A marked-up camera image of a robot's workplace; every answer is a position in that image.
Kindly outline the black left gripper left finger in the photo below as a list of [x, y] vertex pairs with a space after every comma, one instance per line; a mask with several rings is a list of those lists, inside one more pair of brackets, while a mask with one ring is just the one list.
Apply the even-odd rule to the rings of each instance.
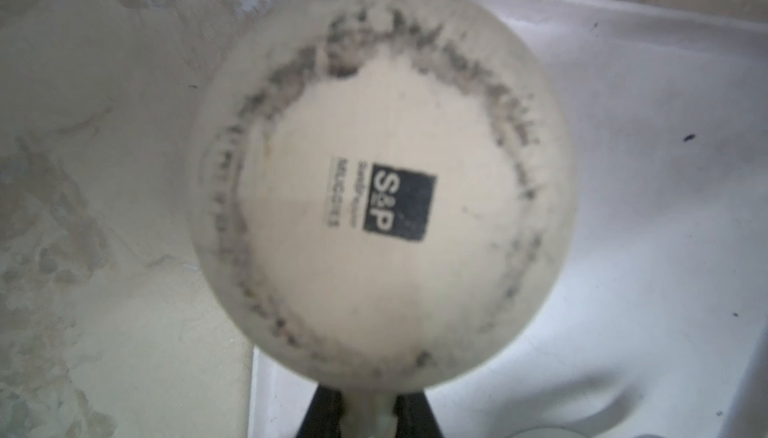
[[296, 438], [340, 438], [340, 420], [344, 412], [342, 394], [318, 385]]

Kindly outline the beige speckled ceramic mug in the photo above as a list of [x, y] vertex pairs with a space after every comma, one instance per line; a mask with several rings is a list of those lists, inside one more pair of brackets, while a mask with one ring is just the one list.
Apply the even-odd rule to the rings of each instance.
[[341, 437], [488, 361], [568, 253], [558, 97], [473, 0], [290, 0], [217, 72], [187, 160], [201, 270], [235, 325], [338, 390]]

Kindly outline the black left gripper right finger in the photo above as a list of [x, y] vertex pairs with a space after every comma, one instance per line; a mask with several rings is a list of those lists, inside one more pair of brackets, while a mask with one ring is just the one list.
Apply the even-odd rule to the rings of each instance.
[[443, 438], [424, 391], [401, 394], [395, 402], [396, 438]]

